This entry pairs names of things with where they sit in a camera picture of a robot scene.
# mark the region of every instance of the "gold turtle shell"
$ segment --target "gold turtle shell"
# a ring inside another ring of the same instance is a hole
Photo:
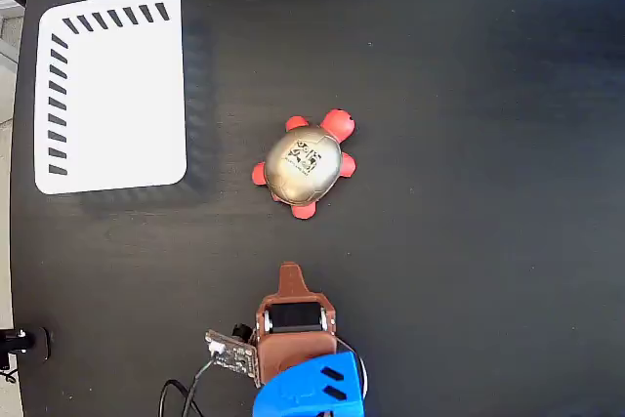
[[[342,162],[339,143],[330,133],[317,126],[296,127],[267,156],[267,186],[287,204],[308,205],[334,186]]]

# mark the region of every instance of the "red turtle toy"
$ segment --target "red turtle toy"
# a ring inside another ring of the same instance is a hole
[[[332,109],[321,126],[302,116],[286,121],[286,135],[270,150],[267,160],[254,167],[252,181],[267,185],[273,200],[289,204],[298,219],[314,215],[316,202],[339,176],[349,178],[355,161],[341,151],[340,143],[354,131],[354,120],[341,109]]]

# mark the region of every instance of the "white plastic tray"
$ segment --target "white plastic tray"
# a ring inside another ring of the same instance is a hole
[[[181,0],[86,0],[39,22],[34,163],[47,194],[176,183],[187,169]]]

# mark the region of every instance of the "black table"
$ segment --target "black table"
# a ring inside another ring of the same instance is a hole
[[[54,340],[28,416],[153,415],[286,260],[364,355],[368,415],[625,409],[624,0],[183,0],[187,177],[45,196],[37,24],[72,1],[28,0],[21,45],[15,317]],[[250,172],[334,106],[358,170],[300,222]],[[206,412],[249,416],[251,382],[212,373]]]

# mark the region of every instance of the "blue 3d-printed part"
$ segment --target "blue 3d-printed part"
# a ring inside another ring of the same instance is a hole
[[[254,401],[253,417],[363,417],[357,357],[346,352],[305,361],[269,381]]]

